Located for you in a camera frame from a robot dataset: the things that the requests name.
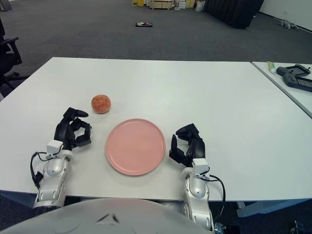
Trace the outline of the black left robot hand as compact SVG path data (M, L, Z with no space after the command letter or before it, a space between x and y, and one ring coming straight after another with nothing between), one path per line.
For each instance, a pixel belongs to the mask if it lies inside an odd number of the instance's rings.
M69 107L56 127L54 140L61 141L63 149L69 151L91 144L92 126L80 119L88 116L85 111Z

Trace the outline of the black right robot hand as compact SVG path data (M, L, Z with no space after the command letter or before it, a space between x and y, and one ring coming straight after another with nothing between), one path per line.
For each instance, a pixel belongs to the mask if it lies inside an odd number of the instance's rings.
M177 138L188 143L186 153L177 147ZM193 123L178 129L175 135L172 135L169 157L185 167L192 167L194 159L205 158L205 143Z

